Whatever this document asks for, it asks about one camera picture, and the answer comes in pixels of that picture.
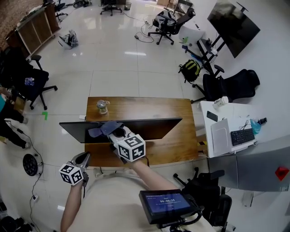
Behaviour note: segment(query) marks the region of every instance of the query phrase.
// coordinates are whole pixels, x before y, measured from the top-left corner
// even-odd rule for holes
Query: black smartphone
[[[212,112],[207,112],[207,117],[210,118],[211,120],[214,120],[214,121],[218,121],[218,116]]]

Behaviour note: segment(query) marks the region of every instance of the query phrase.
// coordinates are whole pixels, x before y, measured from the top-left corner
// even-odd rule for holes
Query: human arm
[[[145,182],[150,190],[177,189],[173,183],[153,171],[141,160],[130,163],[130,167],[139,175],[139,177]]]
[[[8,92],[7,89],[5,89],[4,87],[0,87],[0,94],[4,94],[7,97],[12,96],[12,94],[10,92]]]
[[[60,224],[60,231],[66,232],[74,221],[82,201],[82,183],[83,181],[71,186],[67,203],[63,212],[63,218]]]

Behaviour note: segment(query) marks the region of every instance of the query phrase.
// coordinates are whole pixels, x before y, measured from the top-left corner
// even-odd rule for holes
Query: person
[[[10,98],[12,95],[4,87],[0,87],[0,94]],[[7,138],[15,145],[28,149],[31,147],[29,142],[21,139],[11,128],[7,125],[5,119],[10,118],[20,123],[27,124],[28,118],[24,118],[17,110],[11,109],[0,95],[0,136]]]
[[[82,181],[71,186],[61,220],[61,232],[153,232],[139,199],[141,190],[171,190],[177,187],[141,160],[129,163],[129,172],[97,177],[83,202]],[[215,232],[203,217],[186,226],[189,231]]]

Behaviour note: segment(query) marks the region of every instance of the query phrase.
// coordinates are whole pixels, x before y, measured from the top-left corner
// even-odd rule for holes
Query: white t-shirt
[[[133,175],[102,175],[90,187],[68,232],[155,232],[139,199],[147,190]],[[192,232],[215,232],[203,217],[187,227]]]

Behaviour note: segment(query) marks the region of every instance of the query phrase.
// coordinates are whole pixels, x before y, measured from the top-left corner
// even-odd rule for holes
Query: red diamond sticker
[[[279,180],[282,181],[285,178],[285,176],[288,174],[288,172],[289,172],[289,169],[288,168],[279,167],[276,170],[275,174],[279,178]]]

